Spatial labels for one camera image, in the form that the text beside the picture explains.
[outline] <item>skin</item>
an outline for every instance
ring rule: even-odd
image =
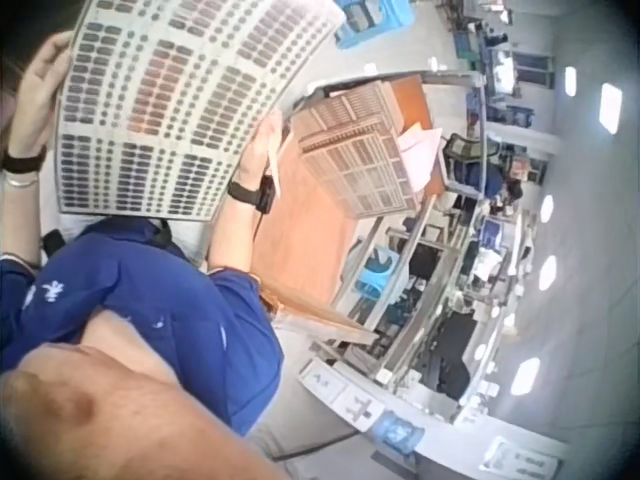
[[[51,37],[22,80],[9,137],[15,158],[38,154],[53,128],[55,92],[70,64],[71,34]],[[282,130],[274,113],[257,128],[235,180],[260,185],[269,138]],[[37,174],[9,175],[24,183]],[[40,264],[37,183],[5,182],[2,253]],[[224,201],[207,258],[210,269],[248,272],[256,212]],[[45,344],[0,377],[0,412],[12,441],[47,479],[284,478],[178,384],[172,369],[113,312],[88,319],[79,345]]]
[[[175,382],[93,347],[34,350],[0,378],[0,402],[43,478],[285,478]]]

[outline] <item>black watch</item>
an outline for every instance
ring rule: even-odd
[[[5,171],[20,175],[23,173],[39,172],[47,155],[46,147],[42,147],[40,153],[35,157],[14,158],[9,155],[9,151],[5,150],[0,160],[0,171]]]
[[[260,190],[249,190],[244,188],[238,182],[229,182],[227,193],[231,198],[242,203],[248,203],[254,207],[258,205],[260,200]]]

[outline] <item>blue polo shirt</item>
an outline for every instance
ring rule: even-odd
[[[471,163],[466,166],[461,163],[456,163],[454,168],[454,175],[458,182],[469,185],[480,191],[480,183],[482,182],[482,165],[480,165],[480,163]],[[487,164],[486,178],[484,196],[485,198],[493,198],[500,193],[500,190],[502,190],[504,178],[500,173],[500,170],[491,163]]]
[[[273,398],[282,350],[249,275],[199,272],[141,243],[154,227],[98,229],[58,251],[34,275],[0,259],[0,371],[45,342],[77,343],[102,307],[131,322],[178,380],[246,434]]]

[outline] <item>pink paper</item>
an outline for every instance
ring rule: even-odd
[[[431,171],[440,148],[442,129],[422,130],[419,123],[398,137],[398,148],[414,193],[431,179]]]

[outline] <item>hand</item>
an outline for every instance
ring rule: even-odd
[[[56,90],[71,65],[72,32],[50,37],[24,72],[9,135],[9,155],[35,157],[47,143],[54,124]]]
[[[257,190],[269,160],[269,145],[275,145],[277,152],[281,142],[282,112],[276,110],[260,122],[255,137],[242,154],[238,168],[238,183],[250,190]]]

